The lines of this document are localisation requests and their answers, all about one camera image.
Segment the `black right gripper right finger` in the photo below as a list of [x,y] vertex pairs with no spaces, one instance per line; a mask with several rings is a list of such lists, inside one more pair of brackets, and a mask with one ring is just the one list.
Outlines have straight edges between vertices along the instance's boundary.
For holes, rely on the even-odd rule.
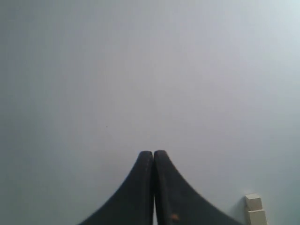
[[198,194],[164,150],[154,152],[154,196],[159,225],[239,225]]

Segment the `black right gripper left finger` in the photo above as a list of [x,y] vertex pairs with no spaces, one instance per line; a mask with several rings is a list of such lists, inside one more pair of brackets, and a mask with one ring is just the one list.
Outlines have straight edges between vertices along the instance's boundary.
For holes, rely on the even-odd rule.
[[142,151],[130,173],[105,204],[82,225],[153,224],[153,153]]

